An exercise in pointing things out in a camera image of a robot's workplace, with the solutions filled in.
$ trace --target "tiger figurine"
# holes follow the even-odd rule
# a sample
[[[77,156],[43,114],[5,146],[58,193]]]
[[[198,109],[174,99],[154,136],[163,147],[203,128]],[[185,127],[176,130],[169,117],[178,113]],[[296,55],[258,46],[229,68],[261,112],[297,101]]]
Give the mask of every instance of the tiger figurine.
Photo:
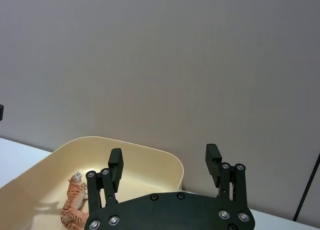
[[[69,179],[69,188],[66,193],[68,199],[66,200],[62,211],[60,213],[61,222],[70,230],[82,230],[75,223],[85,224],[89,213],[84,213],[78,210],[85,199],[88,199],[86,190],[88,189],[86,183],[82,183],[82,174],[76,172],[71,179]]]

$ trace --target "gray wall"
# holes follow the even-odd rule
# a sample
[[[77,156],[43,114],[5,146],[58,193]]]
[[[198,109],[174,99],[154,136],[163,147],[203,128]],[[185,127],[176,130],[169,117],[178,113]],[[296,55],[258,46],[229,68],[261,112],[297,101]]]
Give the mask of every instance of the gray wall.
[[[247,166],[250,207],[292,219],[320,149],[319,0],[0,0],[0,135],[87,135]]]

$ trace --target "white table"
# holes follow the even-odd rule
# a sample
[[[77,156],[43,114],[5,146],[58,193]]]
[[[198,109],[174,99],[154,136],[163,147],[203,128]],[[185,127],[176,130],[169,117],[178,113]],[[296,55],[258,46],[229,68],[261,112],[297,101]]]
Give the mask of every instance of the white table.
[[[40,162],[50,152],[0,138],[0,187]],[[276,216],[251,211],[255,230],[318,230]]]

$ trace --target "black cable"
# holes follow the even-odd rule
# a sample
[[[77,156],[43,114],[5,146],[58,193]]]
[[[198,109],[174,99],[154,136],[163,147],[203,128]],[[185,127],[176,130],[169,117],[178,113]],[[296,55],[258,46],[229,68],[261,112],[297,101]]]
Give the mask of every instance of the black cable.
[[[294,218],[293,218],[293,221],[295,221],[295,222],[297,221],[297,218],[298,218],[298,216],[299,216],[299,213],[300,213],[300,210],[301,210],[301,208],[302,208],[302,205],[304,204],[304,201],[305,201],[306,196],[307,196],[307,194],[308,194],[309,188],[310,188],[310,186],[311,186],[311,184],[312,184],[312,181],[314,180],[314,177],[315,177],[315,175],[316,175],[316,172],[317,172],[317,169],[318,169],[318,167],[319,167],[319,164],[320,164],[320,153],[319,153],[318,159],[316,160],[316,163],[315,163],[315,165],[314,165],[314,168],[313,168],[313,170],[312,170],[312,173],[311,173],[311,175],[310,175],[309,181],[308,181],[308,183],[306,184],[306,187],[305,187],[304,193],[303,193],[303,195],[302,195],[302,198],[301,198],[301,200],[300,200],[299,206],[298,206],[298,208],[296,209],[296,212],[295,212],[295,215],[294,215]]]

